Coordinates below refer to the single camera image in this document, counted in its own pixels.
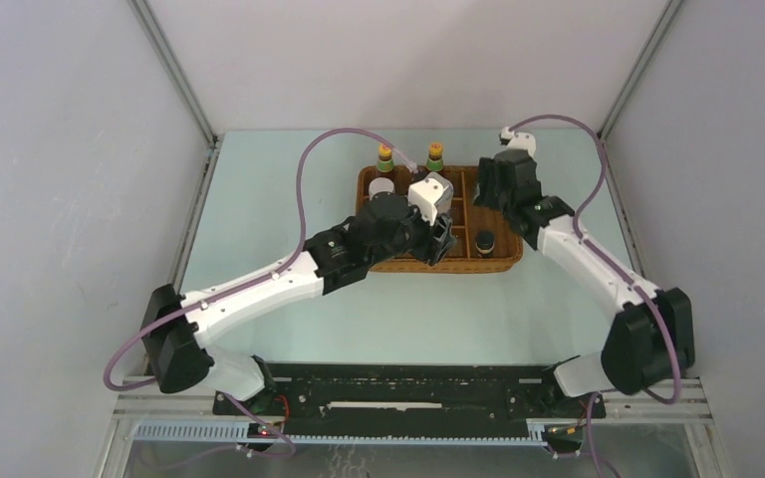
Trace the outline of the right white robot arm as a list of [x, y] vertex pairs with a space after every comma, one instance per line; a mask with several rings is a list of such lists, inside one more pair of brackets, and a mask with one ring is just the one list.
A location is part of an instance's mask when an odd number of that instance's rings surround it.
[[682, 374], [695, 363], [692, 306], [681, 289], [660, 288], [606, 251], [571, 206], [543, 194], [537, 163], [524, 149], [480, 159], [474, 203], [501, 213], [533, 250], [585, 287], [610, 321], [600, 351], [550, 368], [539, 390], [546, 412], [564, 416], [582, 395], [634, 395], [665, 379], [680, 396]]

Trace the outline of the small black pepper jar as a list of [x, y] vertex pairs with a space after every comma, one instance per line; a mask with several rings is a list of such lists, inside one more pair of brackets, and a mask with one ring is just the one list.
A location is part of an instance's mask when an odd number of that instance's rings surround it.
[[480, 230], [475, 236], [475, 250], [480, 258], [490, 258], [495, 248], [495, 234], [490, 230]]

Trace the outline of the yellow-cap sauce bottle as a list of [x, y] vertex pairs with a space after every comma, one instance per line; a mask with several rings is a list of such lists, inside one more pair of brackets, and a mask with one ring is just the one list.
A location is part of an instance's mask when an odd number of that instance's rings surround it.
[[377, 172], [380, 176], [394, 173], [393, 151], [385, 143], [380, 143], [378, 147]]
[[432, 142], [427, 151], [425, 167], [429, 172], [441, 173], [444, 169], [444, 147], [441, 142]]

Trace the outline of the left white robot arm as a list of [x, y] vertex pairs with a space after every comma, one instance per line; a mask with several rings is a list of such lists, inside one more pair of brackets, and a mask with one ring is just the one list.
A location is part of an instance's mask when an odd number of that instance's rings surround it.
[[359, 282], [393, 258], [409, 255], [434, 266], [455, 243], [449, 212], [426, 219], [404, 196], [383, 193], [307, 239], [299, 253], [260, 271], [183, 295], [162, 286], [151, 294], [143, 321], [149, 332], [142, 339], [158, 388], [174, 394], [207, 386], [263, 414], [275, 401], [267, 365], [223, 349], [221, 337], [285, 305]]

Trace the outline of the silver-lid salt jar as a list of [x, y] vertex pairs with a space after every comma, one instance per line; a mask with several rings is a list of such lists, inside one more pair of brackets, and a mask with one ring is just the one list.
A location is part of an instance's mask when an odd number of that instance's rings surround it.
[[374, 178], [368, 185], [368, 200], [389, 194], [395, 194], [395, 184], [387, 177]]

